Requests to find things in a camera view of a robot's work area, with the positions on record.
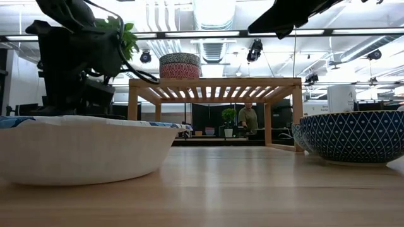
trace man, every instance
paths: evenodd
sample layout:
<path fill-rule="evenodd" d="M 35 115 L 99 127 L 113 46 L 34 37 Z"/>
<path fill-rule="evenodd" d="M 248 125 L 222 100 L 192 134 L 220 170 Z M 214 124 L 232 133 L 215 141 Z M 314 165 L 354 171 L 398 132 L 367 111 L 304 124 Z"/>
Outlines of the man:
<path fill-rule="evenodd" d="M 245 103 L 244 105 L 245 107 L 239 112 L 239 122 L 252 133 L 256 133 L 258 129 L 257 113 L 253 110 L 252 103 Z"/>

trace blue patterned bowl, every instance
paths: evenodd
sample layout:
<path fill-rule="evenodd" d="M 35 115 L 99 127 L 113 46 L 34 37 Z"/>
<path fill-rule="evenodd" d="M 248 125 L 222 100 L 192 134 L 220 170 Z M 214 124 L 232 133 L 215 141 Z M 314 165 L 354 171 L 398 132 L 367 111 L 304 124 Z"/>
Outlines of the blue patterned bowl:
<path fill-rule="evenodd" d="M 314 115 L 300 126 L 307 146 L 328 161 L 387 163 L 404 155 L 404 112 Z"/>
<path fill-rule="evenodd" d="M 300 124 L 292 124 L 292 134 L 293 138 L 295 139 L 295 142 L 304 150 L 309 152 L 310 154 L 313 154 L 313 152 L 310 150 L 310 148 L 306 145 L 306 142 L 304 141 L 303 135 L 302 135 L 302 127 Z"/>

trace ceiling duct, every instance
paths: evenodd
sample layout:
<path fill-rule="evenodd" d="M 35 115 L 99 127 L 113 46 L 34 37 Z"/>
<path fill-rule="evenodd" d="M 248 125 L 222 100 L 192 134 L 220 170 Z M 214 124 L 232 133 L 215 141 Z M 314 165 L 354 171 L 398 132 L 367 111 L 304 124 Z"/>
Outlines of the ceiling duct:
<path fill-rule="evenodd" d="M 235 13 L 235 0 L 193 0 L 196 30 L 231 30 Z M 201 44 L 200 52 L 207 63 L 219 63 L 226 52 L 227 44 Z"/>
<path fill-rule="evenodd" d="M 397 21 L 396 23 L 391 25 L 392 27 L 401 27 L 404 26 L 404 18 Z M 402 37 L 402 35 L 386 35 L 382 37 L 371 37 L 367 40 L 361 42 L 360 44 L 356 45 L 354 48 L 344 52 L 340 56 L 340 60 L 342 62 L 350 62 L 359 57 L 365 56 L 370 54 L 371 52 L 377 50 L 378 48 L 391 43 L 392 41 L 396 40 L 397 38 Z"/>

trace ceiling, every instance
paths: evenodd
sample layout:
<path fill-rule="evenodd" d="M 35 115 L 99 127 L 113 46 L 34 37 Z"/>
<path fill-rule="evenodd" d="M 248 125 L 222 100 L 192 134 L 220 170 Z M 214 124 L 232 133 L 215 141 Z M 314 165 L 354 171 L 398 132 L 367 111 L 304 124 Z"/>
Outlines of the ceiling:
<path fill-rule="evenodd" d="M 210 8 L 206 10 L 212 18 L 218 18 L 225 6 L 218 5 L 214 0 L 203 0 Z M 136 0 L 136 2 L 117 2 L 113 0 L 93 0 L 109 10 L 120 14 L 125 22 L 135 24 L 133 32 L 147 32 L 154 29 L 165 31 L 169 25 L 169 7 L 174 7 L 175 27 L 180 31 L 195 30 L 193 1 L 192 0 Z M 235 3 L 233 30 L 245 30 L 257 17 L 269 9 L 273 4 L 272 0 L 238 0 Z M 158 22 L 159 9 L 165 8 L 165 26 Z M 155 8 L 153 26 L 147 16 L 150 8 Z M 94 9 L 96 17 L 106 17 L 107 15 Z M 303 28 L 375 28 L 401 26 L 397 21 L 404 21 L 404 0 L 389 0 L 382 4 L 376 4 L 376 0 L 369 0 L 361 3 L 359 0 L 344 1 L 323 14 L 312 17 Z M 0 35 L 24 34 L 24 29 L 33 20 L 45 20 L 51 25 L 56 22 L 44 15 L 33 0 L 3 0 L 0 2 Z M 346 64 L 340 64 L 337 70 L 331 70 L 333 66 L 328 66 L 329 61 L 334 61 L 335 56 L 350 50 L 361 42 L 371 37 L 316 37 L 316 38 L 263 38 L 264 54 L 256 62 L 250 64 L 246 61 L 246 55 L 253 38 L 237 38 L 228 44 L 222 66 L 203 66 L 209 68 L 210 72 L 203 76 L 235 76 L 236 72 L 241 72 L 242 76 L 300 76 L 302 80 L 309 74 L 311 68 L 319 75 L 320 81 L 368 81 L 372 76 L 379 76 L 379 81 L 397 81 L 404 79 L 404 73 L 392 69 L 404 67 L 401 61 L 404 57 L 404 38 L 397 38 L 395 41 L 382 46 L 379 50 L 383 53 L 380 60 L 369 62 L 364 59 L 356 59 Z M 192 44 L 191 40 L 182 39 L 178 41 L 182 52 L 199 54 L 199 45 Z M 140 49 L 151 49 L 152 42 L 138 41 Z M 39 47 L 37 43 L 13 43 L 5 44 L 4 47 L 20 48 L 23 55 L 31 60 L 39 59 Z M 142 64 L 138 59 L 140 54 L 135 54 L 132 62 L 137 68 L 149 73 L 158 74 L 158 58 L 153 55 L 149 64 Z M 114 81 L 118 84 L 125 84 L 128 78 L 120 76 Z M 380 92 L 387 92 L 388 89 L 380 89 Z"/>

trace black cable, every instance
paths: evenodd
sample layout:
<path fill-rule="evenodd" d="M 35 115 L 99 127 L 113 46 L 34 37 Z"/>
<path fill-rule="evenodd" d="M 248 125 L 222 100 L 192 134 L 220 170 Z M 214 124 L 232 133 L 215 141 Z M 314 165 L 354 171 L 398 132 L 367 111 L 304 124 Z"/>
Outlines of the black cable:
<path fill-rule="evenodd" d="M 124 20 L 116 13 L 109 11 L 108 9 L 105 9 L 104 7 L 101 7 L 93 2 L 91 2 L 90 0 L 83 0 L 84 2 L 97 7 L 99 9 L 102 9 L 116 17 L 118 17 L 119 20 L 119 46 L 118 46 L 118 53 L 119 56 L 121 57 L 122 62 L 124 63 L 124 65 L 128 68 L 129 72 L 135 74 L 137 77 L 139 77 L 140 79 L 142 79 L 143 81 L 146 81 L 147 83 L 151 83 L 151 84 L 160 84 L 160 80 L 156 77 L 154 77 L 153 75 L 151 75 L 150 73 L 146 73 L 144 71 L 137 71 L 135 70 L 130 64 L 129 62 L 126 60 L 124 53 L 122 51 L 122 42 L 123 42 L 123 34 L 124 34 Z"/>

